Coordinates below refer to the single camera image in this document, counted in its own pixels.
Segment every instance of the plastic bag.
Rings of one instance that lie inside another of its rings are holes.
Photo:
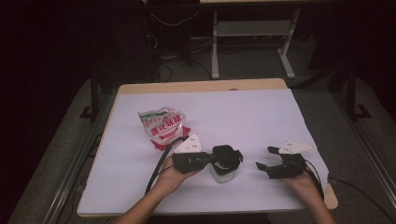
[[[175,139],[187,135],[191,130],[183,126],[186,115],[168,106],[160,110],[137,114],[150,141],[161,151],[164,151]]]

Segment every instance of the white paper sheet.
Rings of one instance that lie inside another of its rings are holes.
[[[158,214],[235,213],[298,209],[288,186],[269,179],[255,162],[278,165],[267,147],[287,140],[315,144],[290,90],[215,91],[119,95],[78,206],[81,216],[121,214],[143,195],[161,151],[144,132],[137,112],[171,106],[187,115],[185,126],[203,151],[229,145],[244,162],[235,179],[218,184],[209,167],[185,181],[156,209]],[[328,169],[317,150],[302,153],[317,168],[322,187]]]

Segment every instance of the hand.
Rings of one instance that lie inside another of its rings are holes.
[[[163,162],[162,170],[152,190],[158,190],[163,197],[166,197],[177,190],[184,180],[198,173],[197,171],[183,175],[173,166],[172,156],[169,156]]]
[[[322,200],[314,180],[307,172],[303,172],[294,178],[283,178],[280,180],[291,186],[305,203],[310,203],[312,200],[317,200],[318,198]]]

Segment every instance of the cable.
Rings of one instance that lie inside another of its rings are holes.
[[[209,73],[209,71],[207,70],[207,68],[203,65],[203,64],[201,64],[201,63],[198,63],[198,62],[196,62],[196,61],[191,61],[192,63],[196,63],[196,64],[199,64],[199,65],[201,65],[204,69],[205,69],[205,71],[206,71],[206,73],[207,73],[207,75],[209,76],[209,79],[211,79],[212,78],[212,76],[211,76],[211,74]]]
[[[231,41],[231,44],[227,44],[225,43],[227,40]],[[219,38],[218,40],[218,54],[235,54],[238,53],[240,51],[242,51],[242,46],[240,44],[238,44],[239,48],[234,49],[234,38],[227,38],[225,36],[222,36],[221,38]]]
[[[111,221],[111,219],[113,219],[114,217],[110,217],[106,220],[105,224],[109,223],[109,221]]]
[[[96,154],[92,154],[92,152],[93,152],[93,150],[94,150],[96,147],[99,147],[100,141],[101,141],[101,140],[99,140],[99,138],[102,138],[102,136],[103,136],[102,133],[99,133],[99,134],[96,135],[95,139],[93,140],[93,144],[92,144],[92,146],[90,147],[90,151],[88,152],[88,157],[95,157],[95,156],[96,156]]]
[[[194,54],[194,53],[196,53],[196,52],[198,52],[198,51],[201,51],[201,50],[203,50],[203,49],[207,49],[208,47],[211,47],[212,45],[212,43],[213,43],[213,40],[212,40],[212,38],[211,37],[204,37],[205,39],[209,39],[207,42],[205,42],[202,46],[199,46],[198,48],[196,48],[196,49],[192,49],[191,50],[191,54]]]
[[[318,174],[317,168],[315,168],[315,166],[314,166],[314,164],[312,164],[312,162],[310,162],[310,161],[308,161],[308,160],[305,160],[305,161],[308,162],[308,163],[312,166],[312,168],[314,169],[315,173],[317,174],[318,182],[319,182],[319,184],[321,185],[321,180],[320,180],[320,176],[319,176],[319,174]]]
[[[154,40],[155,40],[154,47],[152,47],[152,49],[149,49],[148,51],[153,51],[153,50],[155,50],[155,49],[157,48],[157,46],[158,46],[158,39],[157,39],[157,37],[155,37],[155,35],[146,35],[146,37],[151,37],[151,38],[154,38]]]
[[[374,199],[372,199],[367,193],[365,193],[363,190],[359,189],[358,187],[349,184],[348,182],[346,182],[345,180],[342,179],[338,179],[332,176],[329,176],[329,179],[333,179],[335,181],[341,182],[343,184],[346,184],[348,186],[350,186],[351,188],[357,190],[360,194],[362,194],[364,197],[366,197],[370,202],[372,202],[379,210],[381,210],[381,212],[389,219],[389,221],[393,224],[396,224],[396,222],[392,219],[392,217],[381,207],[381,205],[379,203],[377,203]]]
[[[173,166],[174,166],[174,165],[171,165],[171,166],[168,166],[168,167],[166,167],[165,169],[161,170],[161,171],[157,174],[157,176],[160,175],[160,174],[162,174],[163,172],[165,172],[167,169],[172,168]]]
[[[188,138],[189,138],[188,135],[186,135],[186,136],[181,136],[181,137],[179,137],[179,138],[173,140],[173,142],[172,142],[171,144],[168,145],[168,147],[166,148],[166,150],[165,150],[165,151],[163,152],[163,154],[161,155],[160,160],[158,161],[157,166],[155,167],[154,172],[153,172],[152,175],[151,175],[151,178],[150,178],[150,180],[149,180],[149,182],[148,182],[148,186],[146,187],[145,195],[151,190],[152,183],[154,182],[155,178],[157,177],[157,175],[158,175],[158,173],[159,173],[159,171],[160,171],[160,169],[161,169],[161,166],[163,165],[163,162],[164,162],[165,159],[166,159],[166,156],[168,155],[169,151],[172,149],[172,146],[173,146],[176,142],[178,142],[178,141],[184,141],[184,140],[186,140],[186,139],[188,139]]]
[[[160,64],[160,66],[162,66],[164,68],[167,68],[169,70],[170,75],[169,75],[169,78],[167,78],[166,80],[163,80],[163,78],[161,77],[161,73],[158,73],[158,77],[159,77],[161,82],[168,82],[171,79],[172,75],[173,75],[172,69],[170,67],[164,65],[164,64]]]
[[[320,197],[321,197],[322,200],[324,201],[324,192],[323,192],[323,188],[322,188],[322,186],[321,186],[320,177],[319,177],[319,175],[318,175],[318,172],[317,172],[317,169],[315,168],[315,166],[314,166],[310,161],[308,161],[309,164],[311,164],[312,168],[313,168],[313,169],[315,170],[315,172],[317,173],[318,178],[315,176],[315,174],[314,174],[312,171],[306,169],[306,166],[303,167],[303,166],[301,166],[299,163],[294,162],[294,161],[285,161],[285,162],[293,163],[294,165],[303,168],[304,171],[305,171],[309,176],[311,176],[312,180],[314,181],[315,186],[317,187],[317,190],[318,190],[318,193],[320,194]]]
[[[194,18],[197,14],[198,14],[198,12],[195,12],[194,15],[192,15],[191,17],[188,17],[188,18],[187,18],[186,20],[184,20],[184,21],[180,21],[180,22],[175,23],[175,24],[170,24],[170,23],[166,23],[166,22],[164,22],[164,21],[158,19],[152,12],[150,13],[150,15],[151,15],[152,17],[155,18],[155,20],[157,20],[157,21],[159,21],[160,23],[162,23],[162,24],[164,24],[164,25],[167,25],[167,26],[179,26],[181,23],[191,20],[191,19]]]
[[[85,176],[85,177],[79,182],[79,186],[80,186],[80,185],[82,184],[82,182],[84,182],[87,178],[88,178],[88,177]],[[73,216],[74,202],[75,202],[75,199],[76,199],[76,195],[77,195],[77,191],[75,190],[75,192],[74,192],[74,194],[73,194],[73,198],[72,198],[72,211],[70,212],[70,215],[69,215],[69,217],[67,218],[67,220],[66,220],[66,222],[65,222],[64,224],[69,223],[69,221],[71,220],[71,218],[72,218],[72,216]]]

